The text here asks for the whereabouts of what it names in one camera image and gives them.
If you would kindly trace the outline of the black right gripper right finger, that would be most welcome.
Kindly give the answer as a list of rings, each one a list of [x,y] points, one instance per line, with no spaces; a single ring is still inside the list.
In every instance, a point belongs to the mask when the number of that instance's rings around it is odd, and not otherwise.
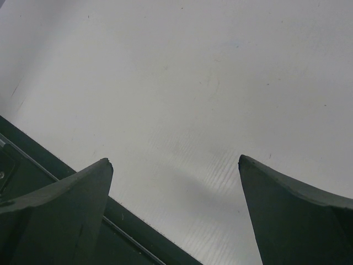
[[[352,264],[352,199],[246,155],[238,168],[263,264]]]

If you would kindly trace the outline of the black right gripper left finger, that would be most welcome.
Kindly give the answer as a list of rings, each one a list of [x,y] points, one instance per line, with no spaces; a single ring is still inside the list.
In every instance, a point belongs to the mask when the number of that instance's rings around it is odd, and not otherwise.
[[[1,264],[91,264],[113,178],[107,158],[1,203]]]

